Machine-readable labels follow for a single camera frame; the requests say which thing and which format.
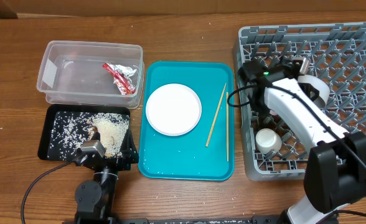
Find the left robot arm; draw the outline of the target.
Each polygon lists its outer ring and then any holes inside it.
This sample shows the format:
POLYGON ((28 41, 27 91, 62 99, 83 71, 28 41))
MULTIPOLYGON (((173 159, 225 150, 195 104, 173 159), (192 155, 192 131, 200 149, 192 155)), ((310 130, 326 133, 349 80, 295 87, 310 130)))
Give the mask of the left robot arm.
POLYGON ((73 160, 94 171, 93 179, 82 182, 75 191, 75 223, 120 223, 112 212, 118 173, 139 162, 131 130, 126 131, 116 156, 107 159, 105 152, 100 140, 85 141, 73 160))

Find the red foil wrapper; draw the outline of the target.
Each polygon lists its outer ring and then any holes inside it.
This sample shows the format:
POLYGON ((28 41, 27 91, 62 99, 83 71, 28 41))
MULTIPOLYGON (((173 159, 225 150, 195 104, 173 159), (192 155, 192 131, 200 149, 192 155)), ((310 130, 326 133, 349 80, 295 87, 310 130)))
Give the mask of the red foil wrapper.
POLYGON ((122 95, 132 95, 136 93, 136 85, 131 77, 137 72, 137 68, 117 65, 105 62, 102 67, 113 77, 113 83, 116 84, 122 95))

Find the grey bowl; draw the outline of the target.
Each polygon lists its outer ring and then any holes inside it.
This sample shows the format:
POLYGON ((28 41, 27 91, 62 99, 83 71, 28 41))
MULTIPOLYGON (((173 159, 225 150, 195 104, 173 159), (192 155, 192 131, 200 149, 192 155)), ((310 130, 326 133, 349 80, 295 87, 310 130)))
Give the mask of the grey bowl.
POLYGON ((326 106, 330 89, 324 81, 312 75, 301 75, 298 77, 298 83, 316 106, 319 108, 326 106))

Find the white cylindrical cup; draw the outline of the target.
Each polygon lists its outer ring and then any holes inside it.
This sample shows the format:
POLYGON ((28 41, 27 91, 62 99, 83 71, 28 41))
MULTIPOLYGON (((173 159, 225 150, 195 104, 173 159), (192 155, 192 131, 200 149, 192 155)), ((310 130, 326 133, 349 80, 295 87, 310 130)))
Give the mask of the white cylindrical cup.
POLYGON ((281 149, 282 140, 272 129, 263 128, 257 132, 255 144, 257 150, 262 154, 267 154, 269 152, 278 152, 281 149))

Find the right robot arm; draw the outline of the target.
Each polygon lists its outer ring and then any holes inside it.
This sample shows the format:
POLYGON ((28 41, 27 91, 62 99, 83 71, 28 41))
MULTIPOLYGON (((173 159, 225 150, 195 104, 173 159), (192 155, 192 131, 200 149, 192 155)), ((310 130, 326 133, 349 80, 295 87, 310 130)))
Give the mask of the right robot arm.
POLYGON ((282 58, 271 68, 258 60, 242 66, 253 85, 250 104, 260 114, 274 111, 307 150, 305 196, 281 216, 286 223, 323 223, 366 197, 366 135, 350 133, 314 104, 317 90, 300 83, 306 57, 282 58))

